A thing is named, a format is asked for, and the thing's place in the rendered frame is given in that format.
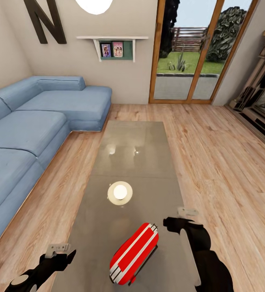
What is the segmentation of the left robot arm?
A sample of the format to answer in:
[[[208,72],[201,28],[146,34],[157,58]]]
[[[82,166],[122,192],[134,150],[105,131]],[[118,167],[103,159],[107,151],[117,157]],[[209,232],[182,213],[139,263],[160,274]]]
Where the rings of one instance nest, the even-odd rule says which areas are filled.
[[[37,292],[53,272],[64,271],[71,264],[76,249],[69,255],[63,254],[69,250],[70,244],[49,244],[46,253],[40,256],[38,266],[12,280],[4,292]]]

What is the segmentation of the radio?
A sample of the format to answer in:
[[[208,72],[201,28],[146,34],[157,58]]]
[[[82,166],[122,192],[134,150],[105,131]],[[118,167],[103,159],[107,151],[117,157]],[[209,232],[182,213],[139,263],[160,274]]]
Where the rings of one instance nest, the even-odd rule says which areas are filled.
[[[121,245],[112,258],[110,262],[110,280],[112,283],[116,282],[119,285],[124,285],[130,280],[131,282],[128,284],[130,286],[131,283],[135,281],[137,274],[142,270],[158,248],[158,240],[159,235],[155,224],[151,225],[150,223],[144,223],[141,225],[132,237]],[[134,273],[153,247],[155,247],[155,249],[134,276]]]

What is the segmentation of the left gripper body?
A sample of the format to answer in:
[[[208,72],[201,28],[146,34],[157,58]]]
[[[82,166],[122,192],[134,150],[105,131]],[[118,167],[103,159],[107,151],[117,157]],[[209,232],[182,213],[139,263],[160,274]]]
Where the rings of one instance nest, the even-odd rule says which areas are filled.
[[[45,258],[45,254],[40,256],[39,266],[43,265],[47,269],[47,279],[55,271],[64,271],[67,263],[67,254],[58,253],[53,258]]]

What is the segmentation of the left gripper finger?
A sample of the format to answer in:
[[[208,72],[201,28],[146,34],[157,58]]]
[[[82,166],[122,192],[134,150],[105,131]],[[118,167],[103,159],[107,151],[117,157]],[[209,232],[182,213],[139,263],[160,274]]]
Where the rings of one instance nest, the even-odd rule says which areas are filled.
[[[67,266],[68,264],[71,264],[71,262],[72,262],[72,260],[73,260],[73,258],[74,258],[74,256],[75,256],[75,254],[76,254],[76,249],[75,249],[72,253],[70,253],[70,254],[67,256],[67,263],[66,263],[66,266]]]

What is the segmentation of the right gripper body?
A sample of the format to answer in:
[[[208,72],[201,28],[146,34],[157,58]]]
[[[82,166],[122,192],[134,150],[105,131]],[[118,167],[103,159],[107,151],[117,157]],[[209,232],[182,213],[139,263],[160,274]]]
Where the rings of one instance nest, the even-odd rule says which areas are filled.
[[[185,219],[167,217],[167,230],[169,232],[176,232],[179,234],[180,232],[178,231],[178,227],[183,221],[185,221]]]

